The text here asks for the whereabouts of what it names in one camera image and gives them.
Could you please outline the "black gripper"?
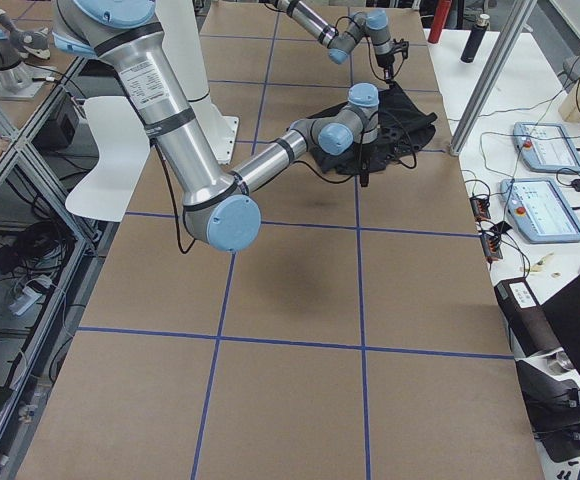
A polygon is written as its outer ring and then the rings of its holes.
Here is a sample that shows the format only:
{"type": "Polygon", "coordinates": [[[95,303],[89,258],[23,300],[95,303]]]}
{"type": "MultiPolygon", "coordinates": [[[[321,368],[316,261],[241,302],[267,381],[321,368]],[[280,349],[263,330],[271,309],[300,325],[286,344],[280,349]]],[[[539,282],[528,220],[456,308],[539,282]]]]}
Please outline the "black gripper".
{"type": "Polygon", "coordinates": [[[385,83],[394,83],[394,54],[393,53],[385,53],[385,54],[375,54],[375,59],[377,65],[383,69],[383,81],[385,83]]]}
{"type": "Polygon", "coordinates": [[[369,186],[369,170],[371,162],[371,144],[370,143],[356,143],[356,162],[360,168],[359,184],[362,188],[369,186]]]}

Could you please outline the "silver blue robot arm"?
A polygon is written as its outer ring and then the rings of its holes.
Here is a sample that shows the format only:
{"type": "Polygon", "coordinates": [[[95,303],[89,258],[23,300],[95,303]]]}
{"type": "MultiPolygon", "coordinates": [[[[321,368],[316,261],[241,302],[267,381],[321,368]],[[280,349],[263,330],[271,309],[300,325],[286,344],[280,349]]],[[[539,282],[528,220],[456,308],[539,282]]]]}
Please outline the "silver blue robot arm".
{"type": "Polygon", "coordinates": [[[180,81],[203,79],[197,24],[190,7],[156,1],[56,1],[55,45],[96,58],[117,73],[126,97],[157,152],[170,164],[184,192],[189,234],[217,250],[236,252],[259,233],[261,213],[251,193],[308,150],[339,155],[378,134],[379,92],[352,86],[331,117],[301,119],[233,171],[219,165],[180,81]]]}
{"type": "Polygon", "coordinates": [[[402,51],[404,46],[404,55],[407,55],[408,43],[392,38],[384,10],[355,13],[347,17],[348,26],[341,30],[319,16],[304,1],[277,0],[264,1],[264,4],[294,20],[328,50],[329,58],[336,64],[348,60],[356,46],[367,40],[372,46],[377,65],[383,70],[381,80],[388,85],[394,83],[395,54],[402,51]]]}

